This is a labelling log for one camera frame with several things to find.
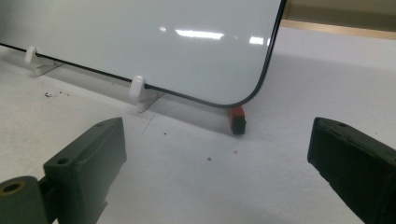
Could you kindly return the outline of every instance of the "white bracket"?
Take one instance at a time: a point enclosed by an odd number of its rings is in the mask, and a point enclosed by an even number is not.
[[[136,111],[139,113],[145,112],[152,103],[164,95],[163,92],[146,89],[145,84],[146,80],[137,76],[134,77],[131,89],[129,89],[129,97],[132,99],[132,104],[136,105]]]
[[[25,63],[36,67],[35,75],[38,77],[63,64],[51,59],[39,58],[35,55],[36,53],[37,49],[35,47],[29,47],[29,49],[26,50]]]

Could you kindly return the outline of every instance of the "small red object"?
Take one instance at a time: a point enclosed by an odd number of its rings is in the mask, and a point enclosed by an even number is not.
[[[229,118],[233,134],[244,134],[247,122],[245,121],[245,112],[242,106],[231,108]]]

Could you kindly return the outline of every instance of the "black edge trim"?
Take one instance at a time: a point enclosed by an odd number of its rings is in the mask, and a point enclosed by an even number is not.
[[[256,96],[256,94],[262,88],[262,83],[265,80],[265,76],[267,75],[268,67],[269,67],[269,64],[270,64],[270,61],[271,61],[271,55],[272,55],[272,52],[273,52],[273,49],[274,49],[274,45],[275,45],[275,42],[276,42],[277,31],[279,30],[279,25],[280,25],[280,22],[282,20],[282,15],[283,15],[283,11],[285,9],[286,2],[287,2],[287,0],[281,0],[281,2],[280,2],[279,11],[277,12],[277,15],[276,15],[276,21],[275,21],[275,24],[274,24],[274,29],[273,29],[273,32],[271,34],[270,45],[268,46],[267,55],[265,57],[264,66],[262,68],[262,74],[261,74],[261,76],[259,78],[257,86],[253,90],[253,92],[247,98],[245,98],[244,100],[242,100],[242,101],[240,101],[238,103],[235,103],[235,104],[231,104],[231,105],[218,105],[218,104],[210,103],[208,101],[201,100],[201,99],[198,99],[198,98],[195,98],[195,97],[191,97],[191,96],[188,96],[188,95],[185,95],[185,94],[182,94],[182,93],[178,93],[178,92],[175,92],[175,91],[169,91],[167,89],[163,89],[163,88],[160,88],[160,87],[151,86],[149,84],[146,84],[145,88],[146,89],[153,89],[153,90],[156,90],[156,91],[163,91],[163,92],[166,92],[166,93],[169,93],[169,94],[181,97],[181,98],[185,98],[185,99],[188,99],[188,100],[192,100],[192,101],[198,102],[198,103],[203,104],[203,105],[210,105],[210,106],[219,107],[219,108],[233,108],[233,107],[237,107],[237,106],[240,106],[240,105],[244,105],[245,103],[247,103],[248,101],[253,99],[253,97]],[[0,46],[4,46],[4,47],[7,47],[7,48],[11,48],[11,49],[16,49],[16,50],[20,50],[20,51],[26,51],[25,49],[16,48],[16,47],[12,47],[10,45],[1,44],[1,43],[0,43]],[[52,57],[49,57],[49,56],[46,56],[46,55],[37,54],[37,57],[43,57],[43,58],[47,58],[47,59],[52,59],[52,60],[57,61],[57,62],[70,64],[70,65],[73,65],[73,66],[78,67],[78,68],[82,68],[82,69],[85,69],[85,70],[88,70],[88,71],[99,73],[99,74],[107,76],[107,77],[114,77],[116,79],[120,79],[120,80],[123,80],[123,81],[132,82],[131,79],[126,78],[126,77],[119,77],[119,76],[116,76],[116,75],[113,75],[113,74],[110,74],[110,73],[107,73],[107,72],[99,71],[99,70],[96,70],[96,69],[93,69],[93,68],[90,68],[90,67],[86,67],[86,66],[82,66],[82,65],[79,65],[79,64],[76,64],[76,63],[70,63],[70,62],[67,62],[67,61],[59,60],[59,59],[52,58]]]

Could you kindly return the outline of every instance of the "white glass board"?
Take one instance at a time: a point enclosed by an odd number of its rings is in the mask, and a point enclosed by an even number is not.
[[[202,103],[259,90],[285,0],[2,0],[0,44]]]

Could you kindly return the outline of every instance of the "white table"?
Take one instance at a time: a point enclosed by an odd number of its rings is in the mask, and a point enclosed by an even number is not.
[[[337,44],[318,43],[329,39]],[[244,106],[243,136],[231,134],[227,110],[166,94],[137,114],[128,83],[68,65],[34,77],[22,53],[0,49],[0,181],[41,178],[93,124],[122,117],[128,161],[98,223],[361,223],[306,161],[311,127],[337,119],[396,147],[395,57],[375,56],[396,48],[352,58],[356,46],[343,41],[395,47],[282,28],[262,90]]]

